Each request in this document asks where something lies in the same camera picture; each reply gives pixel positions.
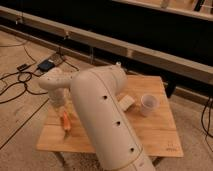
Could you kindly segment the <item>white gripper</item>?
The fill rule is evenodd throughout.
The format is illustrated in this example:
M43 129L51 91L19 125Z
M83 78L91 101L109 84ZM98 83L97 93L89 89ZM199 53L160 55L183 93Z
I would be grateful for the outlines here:
M53 105L52 106L53 111L57 114L57 112L58 112L57 107L64 106L65 102L66 102L64 90L62 88L49 90L48 94L49 94L50 102ZM67 105L68 113L69 113L70 117L72 117L72 115L73 115L72 105L69 101L66 102L66 105Z

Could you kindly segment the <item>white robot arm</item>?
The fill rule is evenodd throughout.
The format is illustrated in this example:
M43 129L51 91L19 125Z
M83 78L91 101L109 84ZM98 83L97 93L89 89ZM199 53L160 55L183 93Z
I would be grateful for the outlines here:
M156 171L116 98L126 81L116 63L77 72L53 68L38 84L57 106L64 103L63 90L71 91L74 109L104 170Z

